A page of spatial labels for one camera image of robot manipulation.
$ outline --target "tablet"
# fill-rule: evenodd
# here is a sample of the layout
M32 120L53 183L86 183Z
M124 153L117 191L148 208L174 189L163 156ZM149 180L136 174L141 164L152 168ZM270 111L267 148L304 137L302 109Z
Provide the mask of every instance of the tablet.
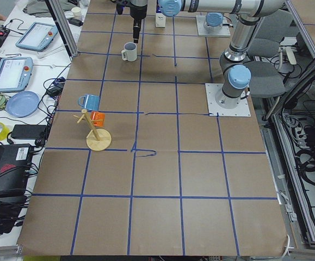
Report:
M30 57L3 58L0 61L0 92L23 91L32 75Z
M34 22L17 41L16 46L21 49L41 52L47 48L57 33L58 29L55 25Z

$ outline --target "office chair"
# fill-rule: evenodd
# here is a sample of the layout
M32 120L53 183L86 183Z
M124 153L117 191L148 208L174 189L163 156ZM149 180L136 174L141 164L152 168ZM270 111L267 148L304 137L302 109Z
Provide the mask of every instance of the office chair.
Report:
M265 17L248 49L248 57L272 58L276 56L282 50L280 42L286 36L286 31L292 22L292 14L284 10L278 10ZM249 84L250 95L253 98L278 96L276 101L278 102L279 96L287 90L281 75L274 65L264 61L249 61L245 62L244 65L250 70L252 75Z

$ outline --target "mug handle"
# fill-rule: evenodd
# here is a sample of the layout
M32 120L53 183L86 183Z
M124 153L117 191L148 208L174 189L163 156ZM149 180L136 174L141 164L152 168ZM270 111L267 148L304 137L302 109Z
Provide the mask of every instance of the mug handle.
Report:
M77 101L77 103L78 103L81 107L83 106L84 102L85 102L85 96L81 96L81 97L79 98L79 100Z
M122 50L122 51L121 51L121 54L122 54L122 59L123 59L124 61L127 61L126 50Z

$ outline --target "plate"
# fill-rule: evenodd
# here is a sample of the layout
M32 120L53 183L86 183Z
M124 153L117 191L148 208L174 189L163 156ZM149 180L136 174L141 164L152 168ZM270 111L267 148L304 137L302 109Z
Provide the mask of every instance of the plate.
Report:
M36 93L21 91L7 101L6 111L11 116L26 117L36 111L39 101L40 99Z

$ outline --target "white mounting plate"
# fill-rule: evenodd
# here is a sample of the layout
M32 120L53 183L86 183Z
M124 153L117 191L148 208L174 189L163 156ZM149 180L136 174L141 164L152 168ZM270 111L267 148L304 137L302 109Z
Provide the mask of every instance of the white mounting plate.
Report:
M214 28L210 32L205 29L203 26L206 20L205 15L196 15L196 24L197 31L199 36L210 36L210 37L219 37L219 38L230 38L231 33L228 26L222 26L221 28ZM224 17L223 23L227 23L227 19Z
M223 84L206 83L208 112L211 116L250 117L250 110L246 99L240 100L234 109L225 109L215 101L215 94L223 87Z

